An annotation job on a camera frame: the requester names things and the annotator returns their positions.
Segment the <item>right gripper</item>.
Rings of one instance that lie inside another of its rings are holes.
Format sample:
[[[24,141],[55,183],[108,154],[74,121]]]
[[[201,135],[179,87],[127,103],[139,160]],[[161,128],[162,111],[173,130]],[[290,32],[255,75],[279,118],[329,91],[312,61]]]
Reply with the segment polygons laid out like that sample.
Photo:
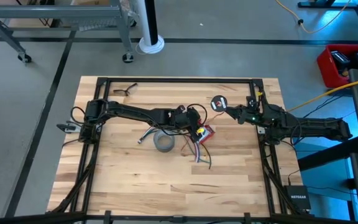
[[[246,105],[228,106],[227,114],[239,124],[268,125],[264,113],[260,111],[260,107],[264,105],[265,97],[247,96],[246,100]]]

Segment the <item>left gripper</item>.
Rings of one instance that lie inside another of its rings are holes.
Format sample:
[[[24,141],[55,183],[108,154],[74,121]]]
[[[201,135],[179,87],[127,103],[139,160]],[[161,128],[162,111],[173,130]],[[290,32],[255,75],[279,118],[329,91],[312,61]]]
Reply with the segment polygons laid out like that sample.
[[[189,130],[192,142],[200,140],[202,137],[202,128],[199,128],[201,117],[194,107],[185,108],[180,105],[178,108],[171,110],[168,115],[168,130]]]

